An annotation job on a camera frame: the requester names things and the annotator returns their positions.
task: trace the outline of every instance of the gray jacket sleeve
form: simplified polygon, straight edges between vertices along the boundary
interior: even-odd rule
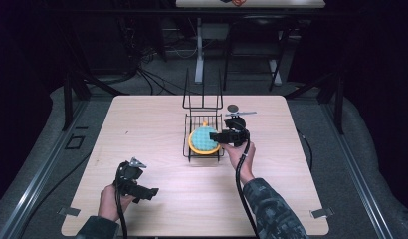
[[[77,239],[115,239],[119,224],[108,219],[91,216],[78,232]]]
[[[256,178],[245,184],[244,196],[256,215],[257,231],[261,239],[309,238],[285,199],[263,178]]]

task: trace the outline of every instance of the metal track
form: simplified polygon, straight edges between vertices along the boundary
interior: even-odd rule
[[[333,120],[333,113],[331,108],[326,104],[321,104],[321,109],[324,112],[328,123],[334,132],[337,141],[339,142],[341,149],[343,150],[345,156],[345,162],[347,169],[349,171],[350,177],[352,178],[353,184],[359,194],[360,199],[366,209],[366,212],[374,226],[374,230],[378,235],[378,238],[391,239],[393,238],[392,233],[390,232],[387,223],[385,222],[383,215],[381,214],[380,208],[377,205],[377,202],[372,195],[364,176],[362,175],[361,170],[359,169],[358,163],[353,156],[353,153],[349,147],[349,144],[346,141],[344,134],[340,134]]]
[[[70,127],[61,132],[58,140],[52,148],[48,159],[40,166],[30,185],[27,187],[24,195],[21,197],[15,210],[9,217],[5,226],[3,227],[0,238],[18,238],[24,222],[30,215],[31,209],[35,205],[43,187],[45,186],[52,170],[58,160],[58,155],[61,152],[64,142],[71,137],[71,132],[74,125],[80,118],[82,112],[86,109],[88,102],[81,101],[74,110],[74,121]]]

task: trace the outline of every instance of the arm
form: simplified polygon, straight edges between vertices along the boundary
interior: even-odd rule
[[[101,194],[101,201],[98,216],[91,216],[78,232],[77,239],[108,239],[116,238],[119,225],[116,221],[119,219],[115,201],[115,189],[113,185],[104,188]],[[122,196],[120,203],[123,212],[134,199],[133,196]]]
[[[244,152],[246,142],[240,147],[222,144],[228,152],[234,169]],[[256,148],[250,142],[250,149],[241,168],[240,179],[244,184],[244,196],[257,220],[260,238],[308,238],[304,227],[284,198],[263,178],[255,178],[252,172]]]

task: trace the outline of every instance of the yellow rim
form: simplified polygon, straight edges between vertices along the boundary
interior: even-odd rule
[[[192,145],[192,133],[194,133],[195,131],[193,131],[193,132],[191,132],[191,134],[189,134],[189,137],[188,137],[188,144],[189,144],[189,148],[191,148],[191,150],[193,150],[195,153],[198,153],[198,154],[212,154],[212,153],[215,153],[216,151],[218,151],[219,149],[220,149],[220,144],[217,144],[217,147],[216,148],[214,148],[214,149],[212,149],[212,150],[210,150],[210,151],[201,151],[201,150],[199,150],[199,149],[197,149],[197,148],[195,148],[194,147],[194,145]]]

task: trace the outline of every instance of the blue and yellow round object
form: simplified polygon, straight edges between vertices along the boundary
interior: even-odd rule
[[[212,154],[220,149],[220,144],[210,139],[210,132],[217,132],[206,121],[189,134],[188,144],[192,151],[198,154]]]

